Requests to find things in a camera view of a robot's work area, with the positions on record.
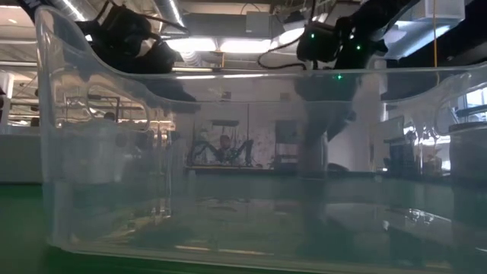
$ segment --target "transparent plastic bin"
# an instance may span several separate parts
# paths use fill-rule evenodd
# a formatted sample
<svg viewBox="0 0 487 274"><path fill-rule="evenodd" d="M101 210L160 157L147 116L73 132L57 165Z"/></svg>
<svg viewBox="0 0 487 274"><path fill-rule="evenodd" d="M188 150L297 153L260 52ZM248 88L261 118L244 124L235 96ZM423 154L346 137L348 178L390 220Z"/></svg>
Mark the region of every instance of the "transparent plastic bin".
<svg viewBox="0 0 487 274"><path fill-rule="evenodd" d="M485 266L487 128L468 100L485 66L128 75L51 8L37 36L52 245L309 272Z"/></svg>

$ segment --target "green floor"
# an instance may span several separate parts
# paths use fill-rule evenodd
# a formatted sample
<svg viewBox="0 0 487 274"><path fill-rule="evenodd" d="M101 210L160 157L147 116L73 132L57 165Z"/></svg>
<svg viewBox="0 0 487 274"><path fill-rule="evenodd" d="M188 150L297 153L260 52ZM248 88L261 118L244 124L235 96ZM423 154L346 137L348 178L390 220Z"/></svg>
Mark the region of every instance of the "green floor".
<svg viewBox="0 0 487 274"><path fill-rule="evenodd" d="M0 185L0 258L2 274L278 273L80 255L49 247L39 185Z"/></svg>

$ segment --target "green table surface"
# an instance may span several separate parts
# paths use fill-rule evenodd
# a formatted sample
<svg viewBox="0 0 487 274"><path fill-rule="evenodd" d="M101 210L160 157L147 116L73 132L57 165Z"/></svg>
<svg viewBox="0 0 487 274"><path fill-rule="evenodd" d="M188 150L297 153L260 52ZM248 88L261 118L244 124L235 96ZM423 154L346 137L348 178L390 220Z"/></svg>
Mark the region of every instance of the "green table surface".
<svg viewBox="0 0 487 274"><path fill-rule="evenodd" d="M0 185L0 273L280 273L282 271L82 255L50 247L41 185Z"/></svg>

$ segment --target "clear plastic container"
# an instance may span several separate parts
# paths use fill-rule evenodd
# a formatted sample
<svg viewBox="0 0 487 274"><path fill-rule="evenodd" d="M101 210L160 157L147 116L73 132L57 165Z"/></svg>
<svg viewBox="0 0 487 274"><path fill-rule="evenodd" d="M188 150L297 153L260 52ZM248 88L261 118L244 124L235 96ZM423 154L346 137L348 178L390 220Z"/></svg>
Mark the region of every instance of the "clear plastic container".
<svg viewBox="0 0 487 274"><path fill-rule="evenodd" d="M485 66L127 75L51 8L37 35L52 245L310 272L485 267L487 127L470 96ZM195 101L157 96L182 92Z"/></svg>

